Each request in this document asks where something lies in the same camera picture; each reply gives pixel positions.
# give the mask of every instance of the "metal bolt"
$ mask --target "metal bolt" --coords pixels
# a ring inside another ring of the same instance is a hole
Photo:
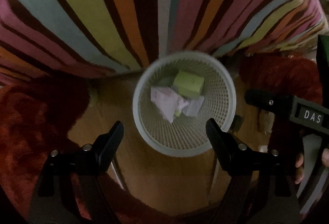
[[[56,155],[58,155],[58,151],[57,150],[53,150],[53,151],[51,151],[50,155],[52,157],[55,157]]]
[[[238,147],[241,151],[247,150],[247,145],[245,145],[245,144],[239,144],[237,147]]]
[[[271,153],[274,156],[278,156],[279,155],[279,152],[277,150],[272,150]]]
[[[92,145],[91,144],[86,144],[86,145],[82,146],[82,149],[84,151],[90,151],[92,149]]]

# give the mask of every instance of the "human hand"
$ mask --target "human hand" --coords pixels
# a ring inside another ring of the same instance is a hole
[[[304,163],[304,155],[302,153],[298,154],[296,157],[296,178],[295,184],[299,184],[304,178],[304,168],[302,164]],[[329,168],[329,149],[324,149],[322,153],[322,163],[325,167]]]

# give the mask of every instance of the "wooden floor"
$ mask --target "wooden floor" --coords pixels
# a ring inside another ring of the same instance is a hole
[[[116,160],[131,195],[168,215],[185,214],[220,201],[230,177],[220,169],[210,192],[216,164],[213,150],[190,158],[169,157],[153,150],[139,135],[132,114],[132,98],[140,76],[131,74],[94,81],[99,101],[78,120],[69,138],[80,145],[93,143],[120,120],[125,133]],[[268,138],[258,132],[258,110],[243,100],[246,86],[239,78],[235,85],[236,114],[244,117],[237,136],[257,150],[259,145],[267,144]]]

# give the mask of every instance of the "white plastic basket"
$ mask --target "white plastic basket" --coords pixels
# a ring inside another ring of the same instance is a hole
[[[179,70],[205,78],[201,95],[205,97],[197,117],[181,114],[171,124],[162,118],[151,102],[152,86],[173,82]],[[208,54],[184,51],[155,61],[140,78],[133,98],[133,115],[143,139],[160,153],[175,157],[199,155],[211,148],[206,122],[214,118],[228,131],[236,109],[236,92],[226,68]]]

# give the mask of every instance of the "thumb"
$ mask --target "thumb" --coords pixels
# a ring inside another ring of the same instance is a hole
[[[329,168],[329,149],[324,149],[322,153],[322,163],[325,167]]]

